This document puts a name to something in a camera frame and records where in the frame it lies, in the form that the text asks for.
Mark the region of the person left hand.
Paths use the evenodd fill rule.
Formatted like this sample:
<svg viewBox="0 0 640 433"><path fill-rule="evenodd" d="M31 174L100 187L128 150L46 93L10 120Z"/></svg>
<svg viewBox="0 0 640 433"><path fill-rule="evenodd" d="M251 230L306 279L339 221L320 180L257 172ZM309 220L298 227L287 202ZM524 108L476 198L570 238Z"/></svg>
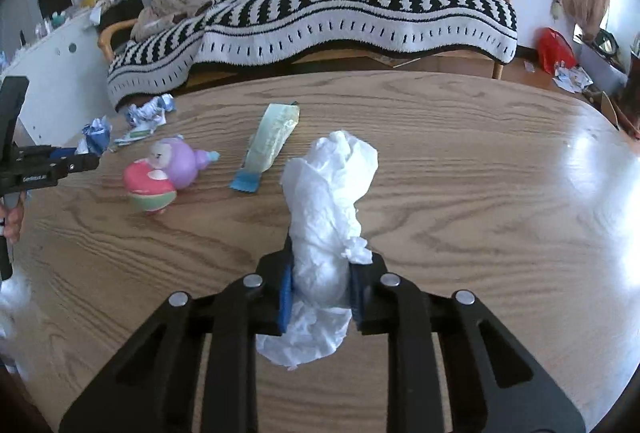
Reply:
<svg viewBox="0 0 640 433"><path fill-rule="evenodd" d="M1 236L14 245L21 237L25 214L25 193L20 193L17 197L11 198L11 205L6 203L7 200L8 198L4 197L0 205Z"/></svg>

